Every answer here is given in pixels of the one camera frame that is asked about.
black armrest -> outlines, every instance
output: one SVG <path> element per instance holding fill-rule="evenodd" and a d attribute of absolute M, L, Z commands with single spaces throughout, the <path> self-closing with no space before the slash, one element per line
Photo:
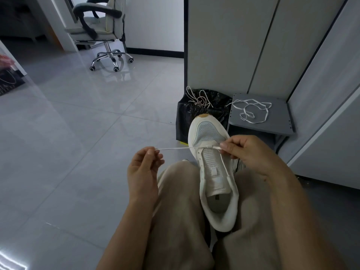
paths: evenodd
<path fill-rule="evenodd" d="M 98 35 L 95 30 L 90 28 L 88 24 L 84 20 L 84 12 L 86 11 L 98 11 L 106 13 L 107 15 L 110 15 L 114 18 L 120 18 L 122 16 L 122 12 L 120 10 L 112 9 L 107 6 L 102 6 L 100 4 L 92 4 L 92 3 L 81 3 L 74 6 L 72 9 L 75 16 L 79 17 L 79 20 L 82 24 L 83 29 L 87 32 L 87 34 L 95 40 Z"/>
<path fill-rule="evenodd" d="M 97 3 L 108 3 L 109 0 L 87 0 L 87 3 L 93 3 L 93 4 L 97 4 Z M 96 14 L 96 12 L 93 10 L 92 14 L 94 15 L 95 18 L 99 18 L 99 16 Z"/>

khaki trousers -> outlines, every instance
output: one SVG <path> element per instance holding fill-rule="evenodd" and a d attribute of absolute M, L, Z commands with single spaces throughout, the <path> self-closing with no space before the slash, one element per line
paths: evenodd
<path fill-rule="evenodd" d="M 209 223 L 200 203 L 200 170 L 189 161 L 159 177 L 144 269 L 281 269 L 267 184 L 248 169 L 235 174 L 239 189 L 234 228 L 211 252 Z"/>

chair base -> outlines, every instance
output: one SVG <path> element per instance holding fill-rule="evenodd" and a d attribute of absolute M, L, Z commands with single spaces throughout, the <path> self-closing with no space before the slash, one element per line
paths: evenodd
<path fill-rule="evenodd" d="M 109 42 L 108 41 L 104 41 L 103 42 L 106 48 L 106 52 L 99 52 L 96 55 L 96 58 L 92 61 L 91 66 L 90 66 L 90 70 L 91 71 L 95 71 L 95 62 L 98 62 L 99 60 L 103 59 L 103 58 L 110 58 L 112 60 L 112 62 L 114 63 L 114 71 L 118 72 L 119 71 L 119 66 L 117 65 L 116 59 L 114 56 L 118 56 L 121 57 L 121 55 L 127 55 L 129 56 L 129 63 L 132 63 L 134 61 L 134 58 L 125 52 L 121 52 L 119 49 L 114 49 L 111 51 L 110 46 L 109 46 Z"/>

shoe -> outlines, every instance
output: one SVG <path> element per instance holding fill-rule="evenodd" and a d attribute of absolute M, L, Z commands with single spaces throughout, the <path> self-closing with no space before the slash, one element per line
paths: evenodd
<path fill-rule="evenodd" d="M 212 115 L 201 114 L 191 123 L 189 147 L 219 146 L 229 135 Z M 234 180 L 233 162 L 217 149 L 190 149 L 200 168 L 200 201 L 212 227 L 228 232 L 235 224 L 239 192 Z"/>

forearm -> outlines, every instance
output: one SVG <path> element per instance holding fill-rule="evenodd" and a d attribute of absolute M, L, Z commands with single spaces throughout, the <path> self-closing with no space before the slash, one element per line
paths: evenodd
<path fill-rule="evenodd" d="M 141 269 L 149 236 L 152 207 L 149 203 L 129 203 L 97 270 Z"/>
<path fill-rule="evenodd" d="M 323 237 L 308 198 L 291 170 L 285 168 L 268 182 L 283 268 L 344 269 L 342 260 Z"/>

